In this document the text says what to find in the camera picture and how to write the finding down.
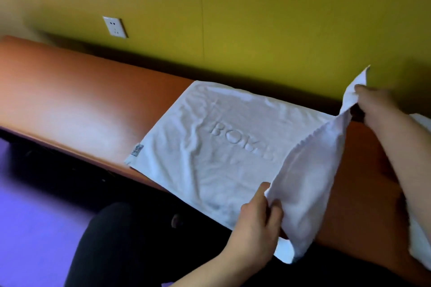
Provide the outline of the person's left hand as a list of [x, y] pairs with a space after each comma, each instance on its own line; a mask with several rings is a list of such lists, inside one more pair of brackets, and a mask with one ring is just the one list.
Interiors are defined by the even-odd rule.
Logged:
[[245, 203], [226, 247], [249, 251], [266, 265], [277, 247], [283, 215], [279, 200], [268, 202], [266, 210], [254, 210], [250, 201]]

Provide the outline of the person's right hand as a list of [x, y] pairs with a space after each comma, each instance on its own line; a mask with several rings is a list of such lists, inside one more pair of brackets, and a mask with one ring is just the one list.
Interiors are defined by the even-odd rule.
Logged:
[[384, 131], [395, 131], [403, 113], [392, 98], [390, 92], [384, 89], [370, 88], [370, 105], [364, 112], [365, 124], [376, 134]]

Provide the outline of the white embossed towel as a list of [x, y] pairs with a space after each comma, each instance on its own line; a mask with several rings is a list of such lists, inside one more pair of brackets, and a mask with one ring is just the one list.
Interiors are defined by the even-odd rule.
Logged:
[[332, 116], [227, 85], [194, 81], [140, 142], [125, 164], [199, 212], [233, 230], [260, 184], [284, 212], [274, 256], [291, 264], [320, 230], [341, 163], [356, 84]]

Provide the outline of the person's left forearm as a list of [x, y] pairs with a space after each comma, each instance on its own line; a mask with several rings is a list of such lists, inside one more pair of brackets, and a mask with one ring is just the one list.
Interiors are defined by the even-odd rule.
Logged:
[[255, 254], [226, 247], [218, 256], [196, 268], [171, 287], [240, 287], [265, 266]]

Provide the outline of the person's right forearm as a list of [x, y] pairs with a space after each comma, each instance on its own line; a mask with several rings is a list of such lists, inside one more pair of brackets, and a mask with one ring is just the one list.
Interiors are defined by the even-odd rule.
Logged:
[[431, 163], [427, 159], [430, 135], [403, 113], [395, 131], [376, 135], [415, 214], [431, 241]]

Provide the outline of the person's black trousers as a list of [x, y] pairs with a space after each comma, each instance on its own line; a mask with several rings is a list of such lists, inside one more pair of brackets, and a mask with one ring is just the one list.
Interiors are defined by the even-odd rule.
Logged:
[[[64, 287], [164, 287], [217, 256], [231, 230], [180, 202], [117, 202], [86, 228]], [[388, 269], [313, 245], [293, 265], [272, 260], [244, 287], [414, 287]]]

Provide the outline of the white folded towel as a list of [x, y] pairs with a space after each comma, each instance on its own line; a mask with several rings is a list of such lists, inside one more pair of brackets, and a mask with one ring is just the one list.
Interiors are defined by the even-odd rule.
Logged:
[[[431, 119], [418, 113], [410, 114], [410, 117], [421, 125], [424, 130], [427, 130], [430, 135], [430, 151], [427, 159], [431, 163]], [[431, 272], [431, 241], [409, 206], [407, 206], [407, 214], [409, 219], [409, 253]]]

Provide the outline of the white wall socket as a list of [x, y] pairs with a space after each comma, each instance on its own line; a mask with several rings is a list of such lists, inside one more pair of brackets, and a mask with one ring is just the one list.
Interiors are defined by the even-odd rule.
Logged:
[[128, 35], [120, 18], [105, 17], [103, 20], [111, 36], [127, 39]]

